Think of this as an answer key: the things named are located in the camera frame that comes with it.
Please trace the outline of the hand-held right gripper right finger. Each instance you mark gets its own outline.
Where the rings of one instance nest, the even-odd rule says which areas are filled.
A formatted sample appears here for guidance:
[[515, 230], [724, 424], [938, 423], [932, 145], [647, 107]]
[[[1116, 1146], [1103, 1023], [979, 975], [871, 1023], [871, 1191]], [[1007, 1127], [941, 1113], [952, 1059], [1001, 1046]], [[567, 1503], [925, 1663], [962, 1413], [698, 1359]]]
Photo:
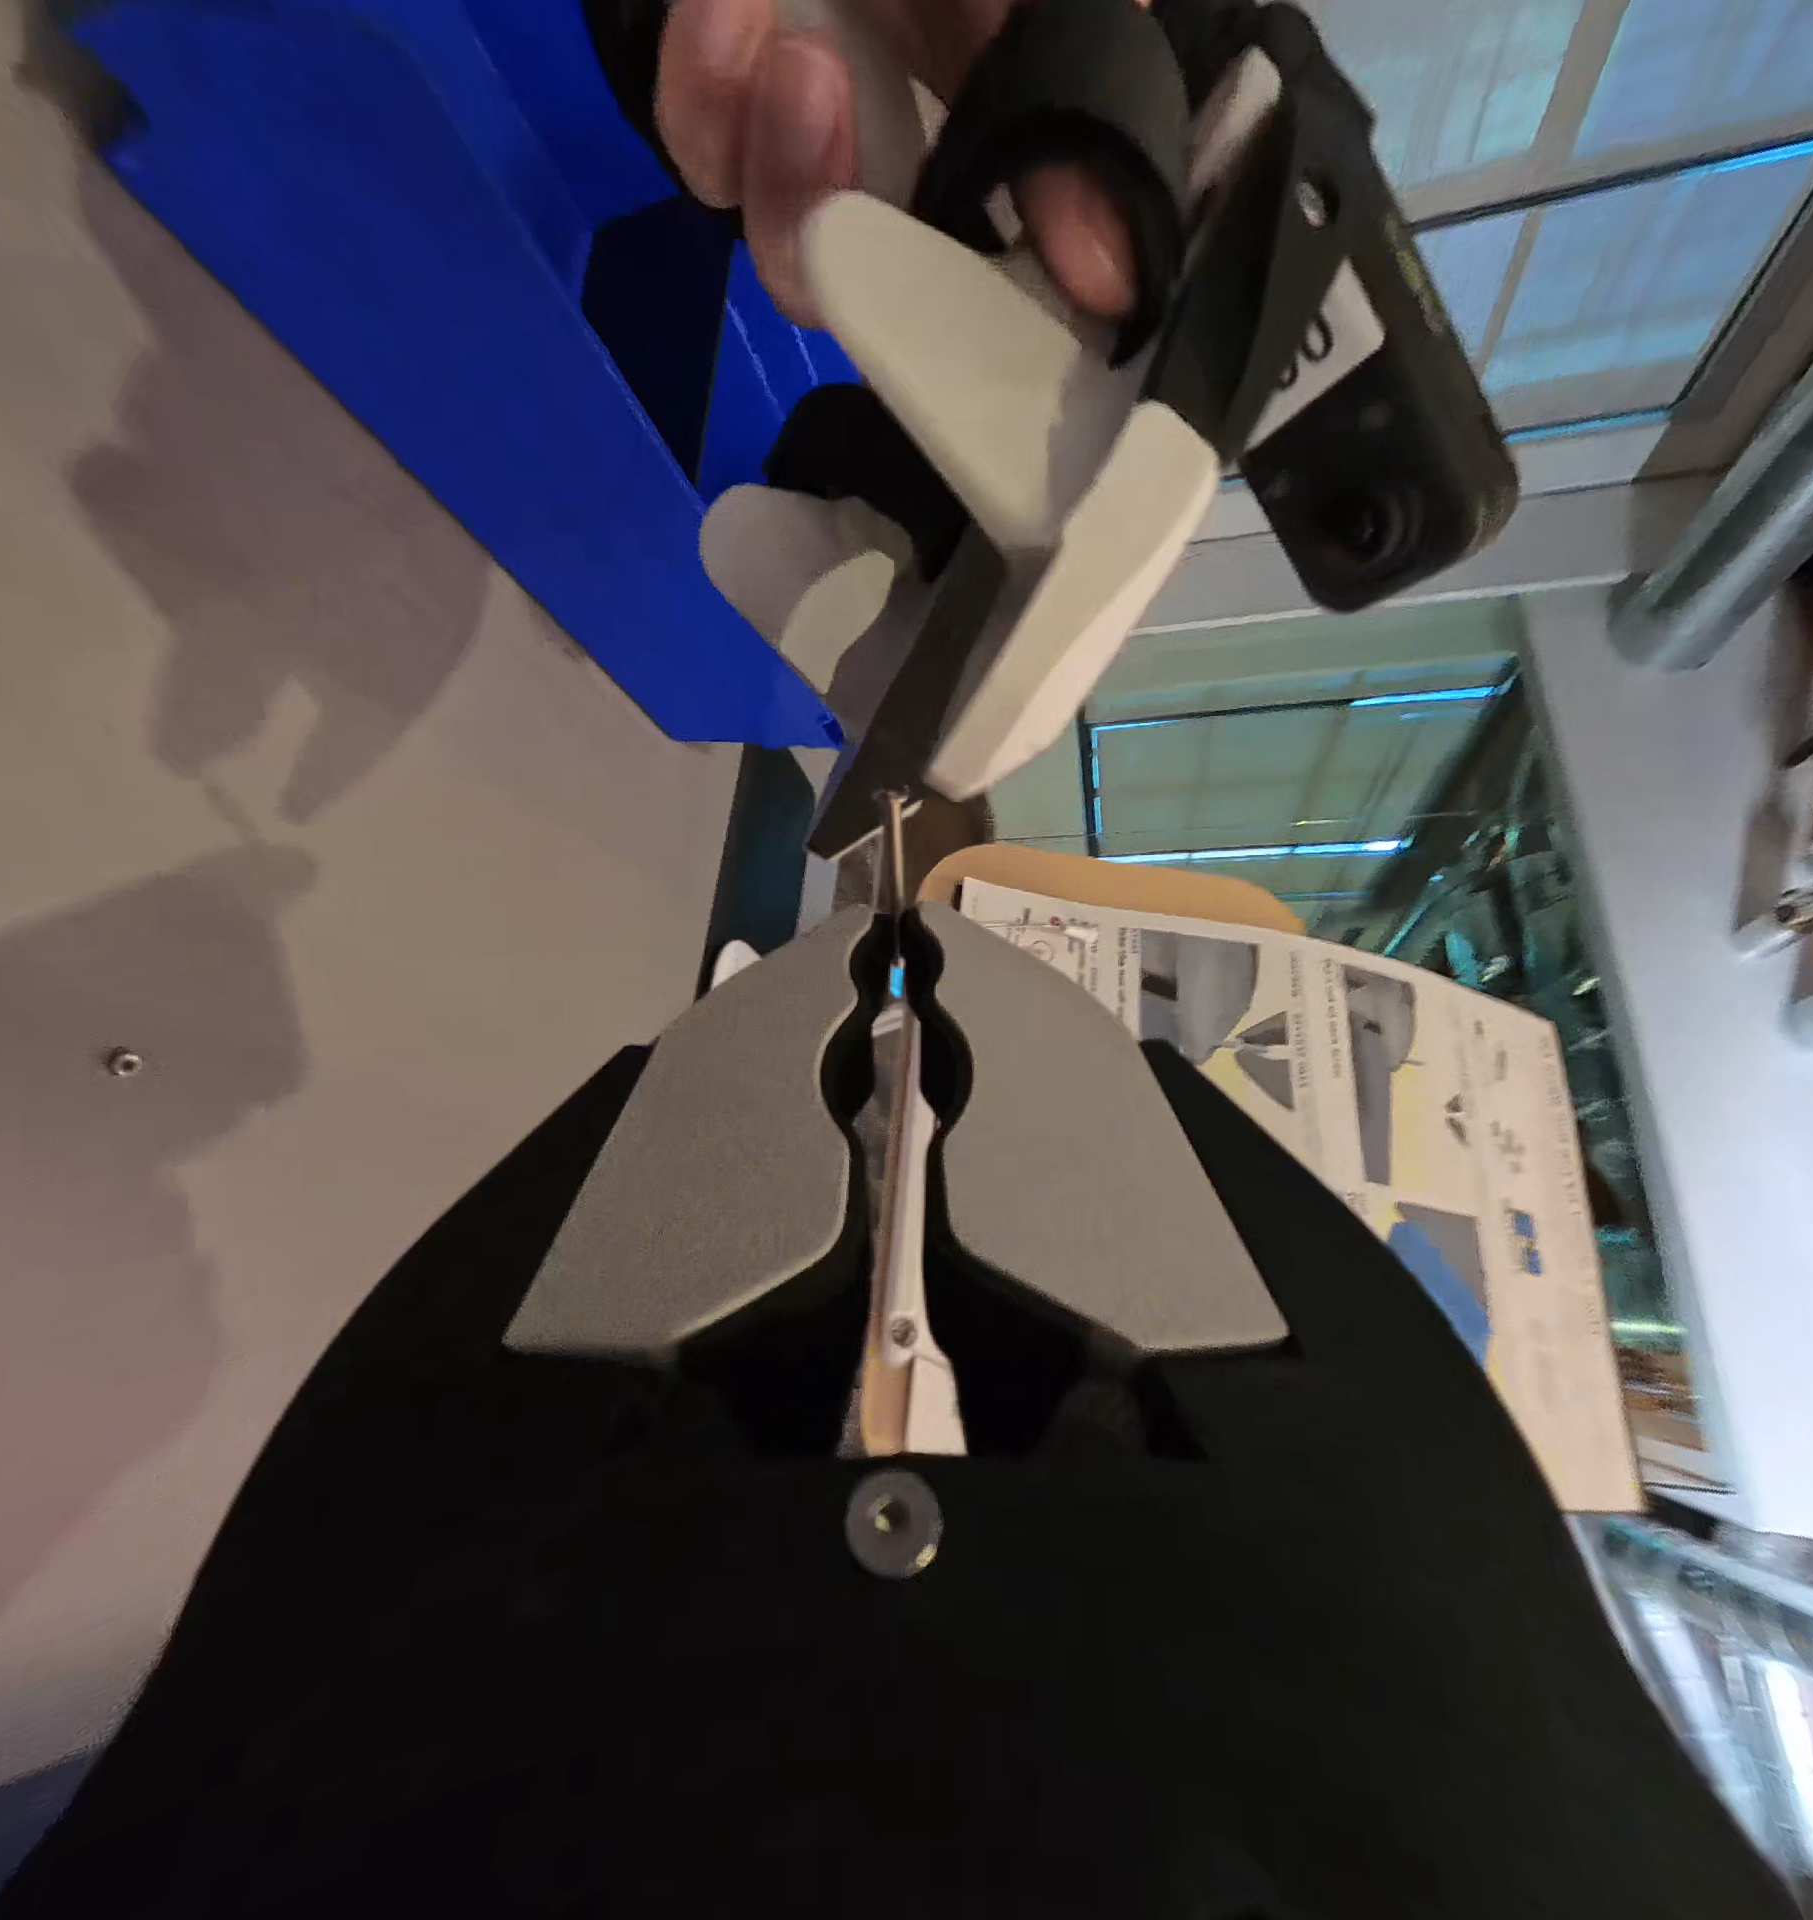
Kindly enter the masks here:
[[1003, 935], [946, 904], [919, 916], [963, 1064], [942, 1124], [960, 1249], [1143, 1357], [1284, 1344], [1287, 1320], [1127, 1026]]

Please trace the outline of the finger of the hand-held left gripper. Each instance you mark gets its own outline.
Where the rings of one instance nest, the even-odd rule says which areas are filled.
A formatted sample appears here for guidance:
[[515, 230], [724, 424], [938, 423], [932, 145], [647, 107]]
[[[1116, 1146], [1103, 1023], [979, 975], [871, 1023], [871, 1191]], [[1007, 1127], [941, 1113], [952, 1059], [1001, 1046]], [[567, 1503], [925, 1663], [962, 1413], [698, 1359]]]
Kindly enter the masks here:
[[1207, 517], [1214, 448], [1110, 361], [1031, 250], [1009, 263], [871, 196], [805, 225], [805, 272], [871, 392], [968, 517], [811, 851], [884, 794], [970, 800], [1069, 726]]
[[709, 582], [817, 694], [884, 694], [925, 578], [905, 528], [860, 500], [739, 484], [701, 526]]

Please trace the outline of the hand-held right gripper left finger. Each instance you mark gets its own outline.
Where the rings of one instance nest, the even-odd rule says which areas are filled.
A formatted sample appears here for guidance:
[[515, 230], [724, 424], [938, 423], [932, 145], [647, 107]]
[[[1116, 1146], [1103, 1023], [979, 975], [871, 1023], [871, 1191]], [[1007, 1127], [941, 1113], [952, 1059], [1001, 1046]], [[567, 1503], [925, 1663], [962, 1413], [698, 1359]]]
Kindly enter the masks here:
[[670, 1022], [584, 1177], [509, 1352], [666, 1359], [817, 1268], [864, 1180], [871, 910], [844, 910]]

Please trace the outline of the blue divided plastic bin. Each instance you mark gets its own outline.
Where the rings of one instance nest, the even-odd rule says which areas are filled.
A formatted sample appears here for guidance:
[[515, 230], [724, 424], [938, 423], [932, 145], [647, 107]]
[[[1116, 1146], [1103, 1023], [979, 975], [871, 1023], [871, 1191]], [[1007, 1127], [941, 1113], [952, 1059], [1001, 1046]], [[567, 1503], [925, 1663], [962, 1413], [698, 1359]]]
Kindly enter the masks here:
[[791, 325], [651, 109], [666, 4], [59, 4], [112, 171], [680, 742], [842, 729], [701, 559], [795, 406]]

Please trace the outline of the white document stand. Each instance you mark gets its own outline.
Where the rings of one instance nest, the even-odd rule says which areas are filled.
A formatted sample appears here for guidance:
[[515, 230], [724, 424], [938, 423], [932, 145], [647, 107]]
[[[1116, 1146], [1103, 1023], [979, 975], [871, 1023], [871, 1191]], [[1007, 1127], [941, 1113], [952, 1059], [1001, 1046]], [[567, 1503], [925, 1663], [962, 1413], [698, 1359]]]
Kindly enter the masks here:
[[963, 1454], [956, 1375], [933, 1335], [925, 1279], [938, 1118], [922, 1086], [922, 1023], [901, 996], [873, 1023], [873, 1065], [857, 1124], [871, 1188], [870, 1309], [844, 1453]]

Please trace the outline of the large paned window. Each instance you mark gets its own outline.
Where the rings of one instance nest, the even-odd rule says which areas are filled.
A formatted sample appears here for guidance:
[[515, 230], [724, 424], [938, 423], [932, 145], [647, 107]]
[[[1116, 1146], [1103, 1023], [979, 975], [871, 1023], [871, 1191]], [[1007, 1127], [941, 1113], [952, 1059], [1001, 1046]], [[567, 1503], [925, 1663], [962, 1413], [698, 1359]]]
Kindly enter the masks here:
[[1319, 3], [1496, 419], [1669, 413], [1813, 196], [1813, 3]]

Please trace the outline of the printed instruction sheet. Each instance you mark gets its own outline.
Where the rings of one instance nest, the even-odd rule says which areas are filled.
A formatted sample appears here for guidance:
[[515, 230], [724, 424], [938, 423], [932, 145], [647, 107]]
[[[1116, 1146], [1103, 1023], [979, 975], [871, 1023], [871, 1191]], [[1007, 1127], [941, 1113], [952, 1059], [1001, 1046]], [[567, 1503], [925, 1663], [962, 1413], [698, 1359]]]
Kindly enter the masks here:
[[1313, 1170], [1480, 1359], [1563, 1510], [1646, 1488], [1557, 1031], [1274, 914], [1111, 906], [988, 878], [960, 914], [1175, 1049]]

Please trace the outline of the shiny metal pole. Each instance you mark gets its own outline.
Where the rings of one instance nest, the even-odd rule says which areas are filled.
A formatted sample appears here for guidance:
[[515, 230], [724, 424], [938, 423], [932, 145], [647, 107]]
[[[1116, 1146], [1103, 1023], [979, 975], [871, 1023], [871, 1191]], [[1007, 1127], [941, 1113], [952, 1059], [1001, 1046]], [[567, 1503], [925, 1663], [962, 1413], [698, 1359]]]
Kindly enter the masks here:
[[1608, 600], [1613, 653], [1684, 673], [1710, 660], [1813, 555], [1813, 361], [1664, 561]]

